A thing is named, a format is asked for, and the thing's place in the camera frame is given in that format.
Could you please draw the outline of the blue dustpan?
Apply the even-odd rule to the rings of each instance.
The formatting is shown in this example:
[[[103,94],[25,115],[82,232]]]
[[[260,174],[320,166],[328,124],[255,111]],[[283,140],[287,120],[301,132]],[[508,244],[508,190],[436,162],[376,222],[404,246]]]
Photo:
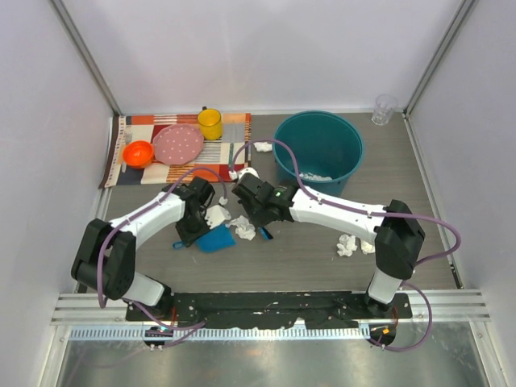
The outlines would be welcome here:
[[[178,227],[177,230],[180,241],[173,243],[175,250],[195,245],[201,252],[212,253],[235,246],[235,240],[226,224],[218,225],[213,229],[200,226],[197,230],[188,230],[184,227]]]

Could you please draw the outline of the blue hand brush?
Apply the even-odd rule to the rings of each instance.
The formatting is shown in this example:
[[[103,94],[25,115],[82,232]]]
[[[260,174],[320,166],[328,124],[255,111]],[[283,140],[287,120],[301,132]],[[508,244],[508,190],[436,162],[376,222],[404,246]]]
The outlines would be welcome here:
[[[273,235],[265,227],[260,227],[259,232],[264,240],[272,240],[273,239]]]

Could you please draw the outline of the teal plastic bin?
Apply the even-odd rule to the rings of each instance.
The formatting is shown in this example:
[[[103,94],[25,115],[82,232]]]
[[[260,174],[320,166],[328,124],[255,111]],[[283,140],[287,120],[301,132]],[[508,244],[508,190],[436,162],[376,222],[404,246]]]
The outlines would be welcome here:
[[[293,152],[299,173],[332,177],[331,181],[302,179],[303,184],[331,196],[341,195],[364,158],[365,145],[359,131],[346,119],[325,111],[305,111],[287,118],[277,128],[274,139],[287,145],[273,145],[277,179],[295,180],[289,154]]]

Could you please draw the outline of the large paper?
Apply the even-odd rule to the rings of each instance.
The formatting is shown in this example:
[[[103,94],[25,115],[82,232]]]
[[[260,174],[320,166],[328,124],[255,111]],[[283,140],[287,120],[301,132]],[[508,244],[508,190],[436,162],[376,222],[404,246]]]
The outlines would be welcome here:
[[[321,176],[314,173],[300,173],[300,178],[307,181],[331,181],[332,177]]]

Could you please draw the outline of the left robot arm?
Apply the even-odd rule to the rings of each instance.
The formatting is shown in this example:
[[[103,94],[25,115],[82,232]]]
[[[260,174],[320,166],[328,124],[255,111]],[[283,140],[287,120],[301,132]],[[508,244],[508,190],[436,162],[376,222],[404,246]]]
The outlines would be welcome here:
[[[184,246],[191,246],[210,231],[208,205],[215,194],[211,183],[195,177],[187,185],[169,185],[149,203],[110,222],[96,218],[82,236],[71,276],[106,300],[131,301],[153,321],[173,311],[173,291],[136,272],[138,248],[163,228],[174,224]]]

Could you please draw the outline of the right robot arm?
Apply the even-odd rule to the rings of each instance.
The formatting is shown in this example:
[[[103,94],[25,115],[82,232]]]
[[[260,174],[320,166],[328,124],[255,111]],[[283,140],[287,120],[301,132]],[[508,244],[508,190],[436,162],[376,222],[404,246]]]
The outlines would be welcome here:
[[[232,193],[256,227],[283,221],[310,223],[371,244],[376,268],[364,308],[373,318],[383,318],[393,309],[394,295],[412,277],[426,238],[409,207],[398,200],[387,206],[350,202],[310,187],[273,186],[251,173],[239,178]]]

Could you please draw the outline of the paper scrap near placemat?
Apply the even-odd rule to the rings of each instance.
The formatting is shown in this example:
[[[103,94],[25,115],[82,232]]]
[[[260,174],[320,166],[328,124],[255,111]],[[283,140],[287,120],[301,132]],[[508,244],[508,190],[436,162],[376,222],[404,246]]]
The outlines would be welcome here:
[[[257,152],[266,153],[273,150],[273,144],[271,142],[255,142],[253,146]]]

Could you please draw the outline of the table knife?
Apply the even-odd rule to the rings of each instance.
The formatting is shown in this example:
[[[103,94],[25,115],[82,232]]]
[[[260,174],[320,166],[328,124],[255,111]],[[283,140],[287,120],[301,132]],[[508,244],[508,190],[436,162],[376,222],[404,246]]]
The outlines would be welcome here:
[[[233,165],[233,156],[235,150],[235,143],[239,140],[239,124],[231,123],[226,126],[226,137],[229,143],[229,154],[228,154],[228,165],[231,167]]]

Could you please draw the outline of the pink dotted plate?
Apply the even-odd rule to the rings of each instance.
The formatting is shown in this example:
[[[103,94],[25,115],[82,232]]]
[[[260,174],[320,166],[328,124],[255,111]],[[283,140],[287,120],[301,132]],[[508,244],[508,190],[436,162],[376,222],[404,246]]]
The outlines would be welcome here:
[[[204,139],[198,127],[192,124],[170,125],[154,136],[154,157],[168,166],[188,164],[201,153]]]

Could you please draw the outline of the orange bowl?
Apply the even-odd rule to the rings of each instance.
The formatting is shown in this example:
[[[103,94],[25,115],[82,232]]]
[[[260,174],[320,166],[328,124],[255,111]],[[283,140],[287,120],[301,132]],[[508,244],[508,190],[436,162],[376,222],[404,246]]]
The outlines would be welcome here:
[[[123,162],[134,169],[145,169],[154,161],[154,147],[144,140],[136,140],[123,149]]]

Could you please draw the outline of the crumpled paper right one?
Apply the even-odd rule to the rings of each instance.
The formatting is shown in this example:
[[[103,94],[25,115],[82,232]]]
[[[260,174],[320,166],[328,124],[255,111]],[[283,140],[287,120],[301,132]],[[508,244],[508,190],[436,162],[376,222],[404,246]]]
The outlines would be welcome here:
[[[342,234],[339,242],[336,244],[337,254],[339,256],[352,256],[357,250],[356,237],[354,235]]]

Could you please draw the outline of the yellow cup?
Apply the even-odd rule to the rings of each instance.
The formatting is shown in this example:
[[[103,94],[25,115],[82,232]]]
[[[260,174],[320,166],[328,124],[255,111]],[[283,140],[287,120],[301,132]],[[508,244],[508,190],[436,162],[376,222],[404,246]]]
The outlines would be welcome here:
[[[197,116],[197,122],[206,140],[217,140],[222,136],[222,114],[218,110],[203,108]]]

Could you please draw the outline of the fork on placemat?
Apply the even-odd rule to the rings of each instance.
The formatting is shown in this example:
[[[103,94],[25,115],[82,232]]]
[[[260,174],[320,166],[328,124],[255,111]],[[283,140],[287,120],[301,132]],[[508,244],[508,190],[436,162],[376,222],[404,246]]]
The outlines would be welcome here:
[[[132,142],[132,132],[131,132],[131,129],[129,127],[126,127],[124,129],[124,138],[123,138],[123,149],[122,149],[122,153],[121,155],[123,155],[123,152],[125,151],[126,147]],[[121,173],[125,173],[127,171],[127,163],[126,161],[124,160],[124,158],[122,158],[122,163],[121,163]]]

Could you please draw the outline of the crumpled paper right two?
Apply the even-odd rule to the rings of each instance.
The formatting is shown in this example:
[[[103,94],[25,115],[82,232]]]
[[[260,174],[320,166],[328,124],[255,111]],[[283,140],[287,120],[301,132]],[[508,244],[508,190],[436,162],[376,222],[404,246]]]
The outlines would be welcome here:
[[[360,249],[365,255],[374,254],[376,252],[375,246],[363,239],[360,241]]]

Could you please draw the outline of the clear glass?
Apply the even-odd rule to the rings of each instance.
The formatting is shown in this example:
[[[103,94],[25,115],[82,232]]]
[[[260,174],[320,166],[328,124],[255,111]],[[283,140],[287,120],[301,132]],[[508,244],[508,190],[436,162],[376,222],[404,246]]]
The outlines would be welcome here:
[[[371,120],[378,126],[386,125],[398,106],[398,100],[390,94],[379,95],[375,100]]]

